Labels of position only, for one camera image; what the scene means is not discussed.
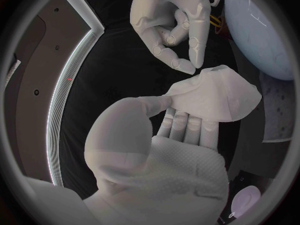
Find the white glove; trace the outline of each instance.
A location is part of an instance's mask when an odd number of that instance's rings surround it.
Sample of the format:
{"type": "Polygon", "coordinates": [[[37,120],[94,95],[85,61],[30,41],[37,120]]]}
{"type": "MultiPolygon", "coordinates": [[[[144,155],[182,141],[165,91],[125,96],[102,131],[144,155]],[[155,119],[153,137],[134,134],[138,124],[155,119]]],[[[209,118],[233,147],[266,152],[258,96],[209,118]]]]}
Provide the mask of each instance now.
{"type": "Polygon", "coordinates": [[[84,202],[101,224],[216,223],[228,197],[224,158],[216,146],[194,145],[201,120],[187,113],[152,137],[149,118],[171,104],[169,96],[124,98],[92,126],[84,157],[99,190],[84,202]]]}
{"type": "Polygon", "coordinates": [[[193,75],[203,65],[210,13],[209,0],[133,0],[130,23],[155,57],[175,70],[193,75]],[[178,58],[165,47],[176,46],[188,36],[190,61],[178,58]]]}

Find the light blue ball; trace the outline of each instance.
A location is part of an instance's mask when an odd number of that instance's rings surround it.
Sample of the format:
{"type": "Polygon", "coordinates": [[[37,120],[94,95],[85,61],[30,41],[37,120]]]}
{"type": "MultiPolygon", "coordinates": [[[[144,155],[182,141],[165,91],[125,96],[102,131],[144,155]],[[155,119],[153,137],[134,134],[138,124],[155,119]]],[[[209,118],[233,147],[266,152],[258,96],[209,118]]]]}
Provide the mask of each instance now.
{"type": "Polygon", "coordinates": [[[225,0],[230,34],[245,57],[269,76],[293,80],[291,64],[274,27],[251,0],[225,0]]]}

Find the white tissue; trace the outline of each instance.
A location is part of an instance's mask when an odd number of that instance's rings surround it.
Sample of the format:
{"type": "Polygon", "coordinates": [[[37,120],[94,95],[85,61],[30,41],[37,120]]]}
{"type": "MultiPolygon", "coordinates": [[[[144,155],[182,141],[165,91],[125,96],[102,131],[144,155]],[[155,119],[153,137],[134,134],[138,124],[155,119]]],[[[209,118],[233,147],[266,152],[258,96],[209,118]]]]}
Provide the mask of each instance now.
{"type": "Polygon", "coordinates": [[[262,99],[256,86],[226,65],[174,83],[165,96],[171,96],[172,108],[214,122],[241,120],[262,99]]]}

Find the blue sphere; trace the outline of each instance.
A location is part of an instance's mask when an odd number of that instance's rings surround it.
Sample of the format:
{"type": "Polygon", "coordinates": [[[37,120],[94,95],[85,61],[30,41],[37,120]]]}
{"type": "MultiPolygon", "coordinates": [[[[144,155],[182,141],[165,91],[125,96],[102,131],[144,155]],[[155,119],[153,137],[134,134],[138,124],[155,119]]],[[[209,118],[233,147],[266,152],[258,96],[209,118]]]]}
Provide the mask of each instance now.
{"type": "Polygon", "coordinates": [[[274,27],[251,0],[225,0],[230,34],[245,57],[265,74],[293,80],[286,50],[274,27]]]}

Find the black fabric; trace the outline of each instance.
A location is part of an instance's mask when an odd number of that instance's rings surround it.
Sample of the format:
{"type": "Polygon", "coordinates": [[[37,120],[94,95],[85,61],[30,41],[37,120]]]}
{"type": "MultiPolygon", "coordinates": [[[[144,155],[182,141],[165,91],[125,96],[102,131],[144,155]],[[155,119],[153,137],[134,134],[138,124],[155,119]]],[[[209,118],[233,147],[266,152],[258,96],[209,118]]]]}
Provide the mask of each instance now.
{"type": "MultiPolygon", "coordinates": [[[[88,0],[107,28],[73,81],[60,129],[59,159],[63,184],[82,199],[98,189],[84,159],[86,137],[98,116],[120,99],[161,96],[173,83],[192,77],[171,69],[150,53],[130,25],[128,14],[132,0],[115,2],[126,7],[124,10],[109,5],[112,1],[116,0],[88,0]]],[[[189,59],[188,41],[173,50],[180,58],[189,59]]],[[[221,64],[237,71],[229,42],[215,35],[212,29],[202,69],[221,64]]],[[[163,117],[164,112],[150,119],[153,135],[157,134],[163,117]]],[[[234,155],[239,127],[239,121],[220,124],[218,149],[225,157],[227,168],[234,155]]]]}

